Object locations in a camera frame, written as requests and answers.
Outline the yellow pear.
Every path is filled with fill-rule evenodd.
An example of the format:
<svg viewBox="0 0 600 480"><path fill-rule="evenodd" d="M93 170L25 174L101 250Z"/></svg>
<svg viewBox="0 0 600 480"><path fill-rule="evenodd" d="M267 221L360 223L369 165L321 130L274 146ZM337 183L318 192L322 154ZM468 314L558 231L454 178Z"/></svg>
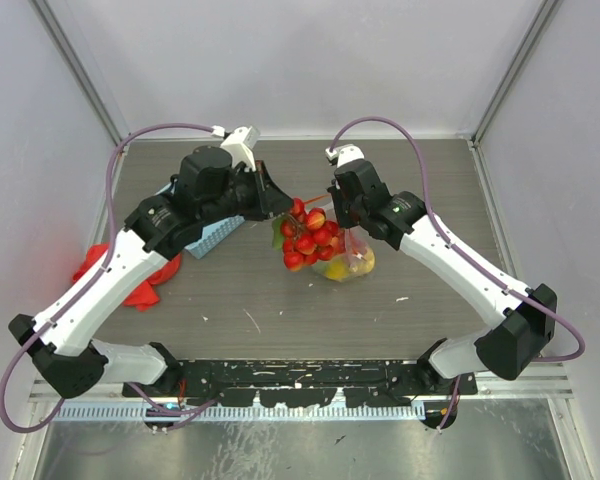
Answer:
<svg viewBox="0 0 600 480"><path fill-rule="evenodd" d="M375 263L375 254L368 248L364 253L358 252L350 257L349 272L354 277L367 275L374 269Z"/></svg>

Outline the yellow mango slice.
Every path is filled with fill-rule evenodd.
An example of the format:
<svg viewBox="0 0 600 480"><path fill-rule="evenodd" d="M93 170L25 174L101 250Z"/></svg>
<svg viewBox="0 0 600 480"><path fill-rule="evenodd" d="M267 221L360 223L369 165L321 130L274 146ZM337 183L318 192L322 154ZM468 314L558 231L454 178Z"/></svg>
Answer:
<svg viewBox="0 0 600 480"><path fill-rule="evenodd" d="M341 259L333 259L326 264L323 275L330 280L343 282L349 275L350 270L348 264Z"/></svg>

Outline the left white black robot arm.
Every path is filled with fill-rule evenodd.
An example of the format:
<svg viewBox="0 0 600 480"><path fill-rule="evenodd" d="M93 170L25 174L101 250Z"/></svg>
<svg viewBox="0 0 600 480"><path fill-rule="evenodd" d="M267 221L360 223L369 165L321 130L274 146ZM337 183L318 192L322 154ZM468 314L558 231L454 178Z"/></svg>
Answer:
<svg viewBox="0 0 600 480"><path fill-rule="evenodd" d="M79 397L99 382L142 384L158 396L174 393L182 365L162 344L110 344L95 333L206 226L234 216L266 221L293 205L263 162L247 165L220 147L194 149L173 180L172 191L139 203L106 253L54 305L10 322L12 335L61 398Z"/></svg>

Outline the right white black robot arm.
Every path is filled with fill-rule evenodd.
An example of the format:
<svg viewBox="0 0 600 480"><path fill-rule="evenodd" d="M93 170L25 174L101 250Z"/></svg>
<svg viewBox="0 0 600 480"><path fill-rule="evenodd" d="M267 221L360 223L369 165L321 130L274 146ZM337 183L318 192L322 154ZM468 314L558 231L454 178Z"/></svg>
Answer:
<svg viewBox="0 0 600 480"><path fill-rule="evenodd" d="M340 225L361 227L420 262L485 324L476 333L437 341L418 358L422 388L439 394L455 377L484 371L517 379L554 335L555 292L544 284L531 289L499 270L430 216L418 196L390 193L371 162L354 157L335 166L328 191Z"/></svg>

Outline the clear orange zip top bag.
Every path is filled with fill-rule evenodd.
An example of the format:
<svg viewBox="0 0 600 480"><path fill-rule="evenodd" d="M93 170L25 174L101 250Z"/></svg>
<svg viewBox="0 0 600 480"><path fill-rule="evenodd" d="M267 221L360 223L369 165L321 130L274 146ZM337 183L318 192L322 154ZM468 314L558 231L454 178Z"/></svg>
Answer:
<svg viewBox="0 0 600 480"><path fill-rule="evenodd" d="M341 259L345 261L349 266L350 257L358 252L364 253L368 248L372 249L369 244L362 238L363 231L359 227L351 229L340 229L337 235L338 241L334 243L335 255L330 260L318 260L312 269L316 274L323 277L326 264L333 259ZM343 281L347 282L353 280L354 277L351 274Z"/></svg>

